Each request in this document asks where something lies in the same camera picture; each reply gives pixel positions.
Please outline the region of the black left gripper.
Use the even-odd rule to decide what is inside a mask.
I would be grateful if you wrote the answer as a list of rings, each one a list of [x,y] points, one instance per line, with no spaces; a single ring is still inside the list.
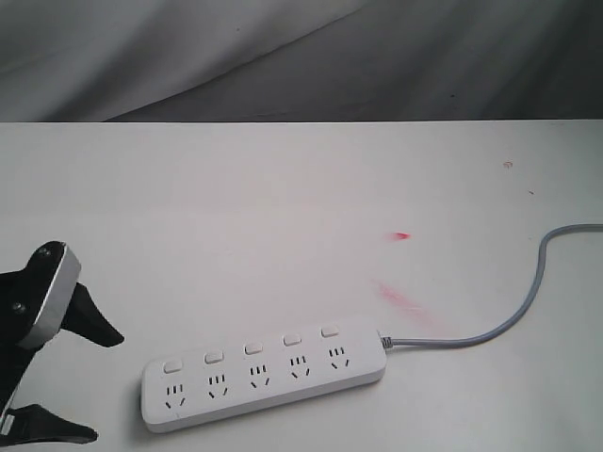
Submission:
[[[88,444],[98,433],[47,411],[38,404],[11,407],[25,371],[41,347],[21,348],[18,343],[31,329],[44,287],[43,278],[30,277],[24,270],[1,275],[1,445]],[[115,347],[123,335],[101,314],[88,288],[78,282],[62,320],[62,329],[101,347]]]

